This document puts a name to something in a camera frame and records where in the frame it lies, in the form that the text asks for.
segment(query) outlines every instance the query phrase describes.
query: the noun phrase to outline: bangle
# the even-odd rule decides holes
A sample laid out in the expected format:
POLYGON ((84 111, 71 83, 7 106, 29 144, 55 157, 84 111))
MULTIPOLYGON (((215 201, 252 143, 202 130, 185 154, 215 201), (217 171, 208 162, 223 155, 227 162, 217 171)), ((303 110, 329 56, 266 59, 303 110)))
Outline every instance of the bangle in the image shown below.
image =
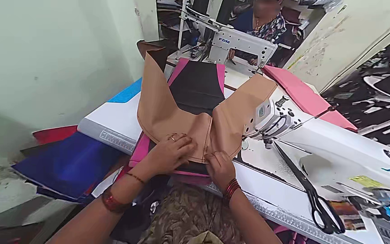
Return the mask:
POLYGON ((122 214, 124 211, 131 206, 131 203, 122 204, 118 202, 114 196, 112 196, 111 186, 106 188, 106 190, 102 193, 101 198, 103 205, 105 205, 106 209, 117 214, 122 214))
POLYGON ((141 182, 143 185, 145 185, 145 182, 144 182, 143 180, 141 180, 141 178, 139 178, 138 176, 132 175, 132 174, 130 174, 129 172, 127 172, 126 175, 132 176, 133 178, 135 178, 135 179, 137 179, 139 182, 141 182))
POLYGON ((234 192, 238 188, 241 189, 241 187, 240 187, 239 183, 237 182, 236 178, 232 179, 230 181, 230 183, 228 183, 228 186, 227 186, 227 188, 226 188, 226 190, 224 192, 224 198, 223 198, 224 204, 226 206, 229 206, 231 197, 233 196, 234 192))

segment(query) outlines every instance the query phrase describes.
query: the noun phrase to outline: white wall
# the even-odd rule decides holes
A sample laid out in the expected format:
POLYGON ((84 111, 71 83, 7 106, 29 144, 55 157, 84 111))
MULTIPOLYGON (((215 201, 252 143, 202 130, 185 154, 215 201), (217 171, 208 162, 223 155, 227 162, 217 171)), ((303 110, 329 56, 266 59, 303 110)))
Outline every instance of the white wall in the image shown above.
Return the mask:
MULTIPOLYGON (((33 131, 76 125, 141 77, 142 39, 134 0, 0 0, 0 165, 33 131)), ((0 212, 35 197, 10 177, 0 212)))
POLYGON ((389 33, 390 0, 344 0, 322 18, 284 69, 323 91, 389 33))

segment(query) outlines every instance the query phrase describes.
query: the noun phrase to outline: woman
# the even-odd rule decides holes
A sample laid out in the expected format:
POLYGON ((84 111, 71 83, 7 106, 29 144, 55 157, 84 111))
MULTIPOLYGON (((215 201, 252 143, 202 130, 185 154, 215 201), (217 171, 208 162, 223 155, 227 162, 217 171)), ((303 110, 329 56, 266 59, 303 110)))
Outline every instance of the woman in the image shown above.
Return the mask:
MULTIPOLYGON (((275 43, 287 30, 281 14, 281 3, 282 0, 255 0, 253 8, 239 15, 232 25, 238 31, 275 43)), ((228 58, 233 59, 235 55, 246 59, 251 65, 257 64, 254 54, 238 50, 236 54, 236 50, 230 49, 228 58)))
MULTIPOLYGON (((77 216, 58 231, 48 244, 91 243, 98 244, 108 240, 109 234, 121 218, 143 185, 153 176, 169 174, 190 155, 197 144, 186 134, 174 133, 160 141, 148 155, 133 169, 108 188, 101 197, 91 202, 77 216)), ((179 195, 186 201, 173 202, 166 197, 160 213, 156 214, 153 224, 139 243, 247 243, 281 244, 280 240, 264 219, 254 209, 235 180, 234 165, 225 153, 214 152, 206 155, 210 164, 207 169, 214 183, 229 195, 229 208, 218 206, 217 198, 207 193, 201 199, 212 200, 204 204, 203 209, 211 216, 191 215, 191 209, 197 206, 188 193, 197 192, 187 186, 186 190, 171 190, 170 195, 179 195), (170 220, 172 214, 183 213, 177 221, 170 220), (232 216, 234 221, 226 221, 232 216)))

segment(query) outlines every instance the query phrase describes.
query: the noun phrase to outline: folded fabric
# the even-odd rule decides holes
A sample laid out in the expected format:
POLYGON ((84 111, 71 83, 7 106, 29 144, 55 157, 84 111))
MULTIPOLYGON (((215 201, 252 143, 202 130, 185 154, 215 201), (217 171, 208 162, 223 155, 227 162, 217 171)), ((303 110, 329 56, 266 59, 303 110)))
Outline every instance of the folded fabric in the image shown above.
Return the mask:
POLYGON ((205 163, 204 155, 225 151, 234 158, 241 147, 242 135, 255 115, 255 109, 270 97, 276 83, 254 75, 228 99, 208 113, 198 115, 181 110, 173 98, 161 68, 152 56, 145 54, 143 83, 138 105, 138 122, 144 133, 155 143, 174 132, 186 133, 198 143, 190 161, 205 163))
POLYGON ((94 189, 123 152, 79 132, 12 166, 36 185, 72 199, 94 189))
MULTIPOLYGON (((225 65, 202 63, 180 58, 168 86, 177 106, 194 115, 208 113, 224 101, 225 65)), ((133 151, 129 166, 134 167, 156 144, 150 138, 141 134, 133 151)), ((181 165, 175 171, 177 174, 207 177, 208 172, 203 164, 190 162, 181 165)))

